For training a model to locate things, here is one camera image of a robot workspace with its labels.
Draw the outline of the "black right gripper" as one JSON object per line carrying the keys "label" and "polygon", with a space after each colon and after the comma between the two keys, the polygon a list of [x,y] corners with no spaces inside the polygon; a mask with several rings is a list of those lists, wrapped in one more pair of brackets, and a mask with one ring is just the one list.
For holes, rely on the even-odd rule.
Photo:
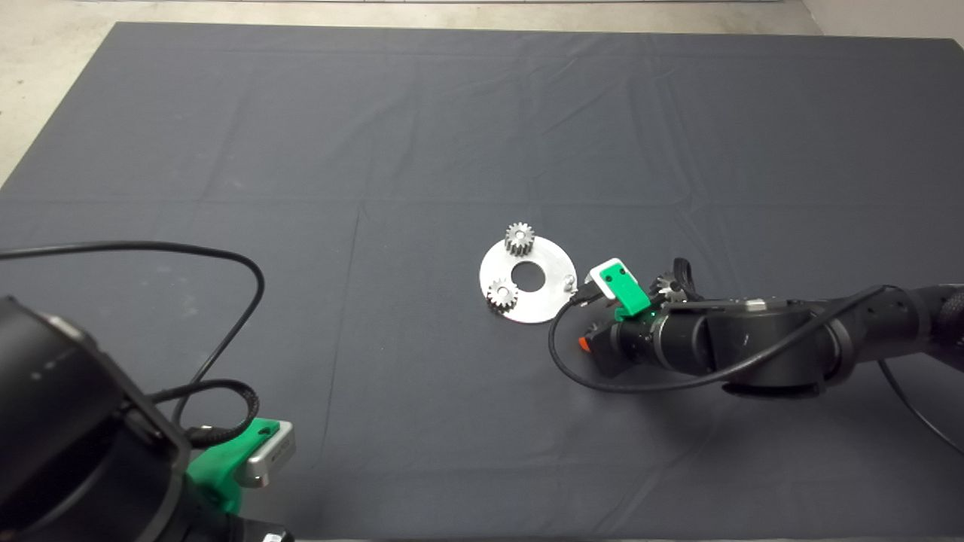
{"label": "black right gripper", "polygon": [[665,370],[657,336],[666,320],[665,313],[645,312],[622,321],[595,322],[590,336],[581,336],[578,344],[603,377],[617,377],[634,367]]}

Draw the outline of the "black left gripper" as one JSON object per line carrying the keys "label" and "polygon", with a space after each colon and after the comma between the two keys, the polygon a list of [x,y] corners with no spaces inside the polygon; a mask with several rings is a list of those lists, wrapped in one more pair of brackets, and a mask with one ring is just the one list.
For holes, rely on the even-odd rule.
{"label": "black left gripper", "polygon": [[293,541],[288,528],[226,513],[204,500],[178,504],[162,531],[163,541]]}

